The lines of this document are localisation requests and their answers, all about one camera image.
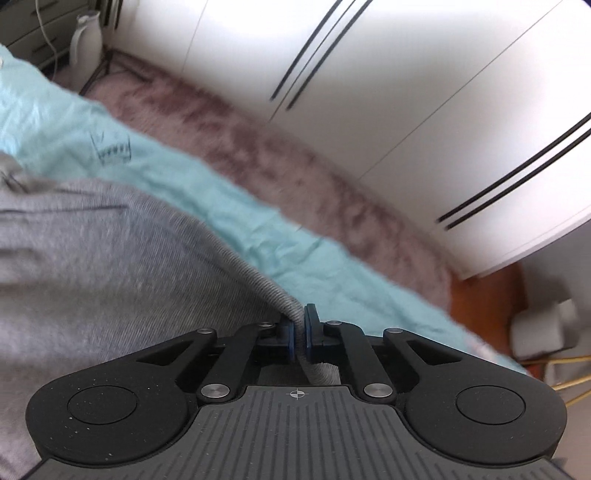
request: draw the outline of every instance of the dresser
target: dresser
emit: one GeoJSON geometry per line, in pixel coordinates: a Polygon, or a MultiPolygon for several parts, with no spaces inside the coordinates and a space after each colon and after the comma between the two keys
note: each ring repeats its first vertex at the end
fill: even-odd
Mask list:
{"type": "MultiPolygon", "coordinates": [[[[39,0],[47,37],[59,55],[68,52],[76,17],[88,10],[88,0],[39,0]]],[[[20,59],[43,68],[53,61],[35,11],[35,0],[12,0],[0,10],[0,43],[20,59]]]]}

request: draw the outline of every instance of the gray fabric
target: gray fabric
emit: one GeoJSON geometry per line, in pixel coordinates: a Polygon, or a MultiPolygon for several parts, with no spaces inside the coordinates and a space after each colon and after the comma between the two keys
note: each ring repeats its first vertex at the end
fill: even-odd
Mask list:
{"type": "MultiPolygon", "coordinates": [[[[0,154],[0,478],[39,460],[24,412],[45,383],[279,312],[301,333],[302,305],[196,218],[129,187],[34,179],[0,154]]],[[[334,368],[302,367],[312,383],[337,380],[334,368]]]]}

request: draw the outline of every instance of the printed logo on cloth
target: printed logo on cloth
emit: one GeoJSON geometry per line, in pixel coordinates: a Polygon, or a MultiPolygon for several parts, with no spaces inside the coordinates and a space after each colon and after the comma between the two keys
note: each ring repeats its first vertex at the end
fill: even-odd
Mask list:
{"type": "Polygon", "coordinates": [[[131,139],[121,132],[91,132],[90,139],[96,155],[104,167],[131,161],[131,139]]]}

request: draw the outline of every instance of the white wall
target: white wall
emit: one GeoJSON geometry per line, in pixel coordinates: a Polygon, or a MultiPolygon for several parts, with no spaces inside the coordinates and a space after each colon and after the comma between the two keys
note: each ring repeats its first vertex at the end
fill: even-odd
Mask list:
{"type": "MultiPolygon", "coordinates": [[[[591,355],[591,222],[521,262],[531,307],[573,298],[579,308],[579,345],[560,356],[591,355]]],[[[562,365],[562,380],[591,373],[591,362],[562,365]]],[[[565,390],[566,400],[591,388],[591,382],[565,390]]],[[[591,397],[569,408],[569,420],[555,457],[566,458],[565,470],[577,480],[591,479],[591,397]]]]}

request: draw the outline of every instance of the turquoise bedsheet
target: turquoise bedsheet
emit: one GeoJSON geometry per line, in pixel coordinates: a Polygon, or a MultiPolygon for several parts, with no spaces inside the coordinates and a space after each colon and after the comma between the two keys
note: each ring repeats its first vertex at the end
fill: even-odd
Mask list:
{"type": "Polygon", "coordinates": [[[99,103],[47,79],[0,46],[0,150],[31,173],[126,183],[202,221],[245,261],[321,318],[367,335],[398,326],[519,371],[515,362],[418,295],[389,282],[337,242],[291,223],[203,162],[135,132],[99,103]]]}

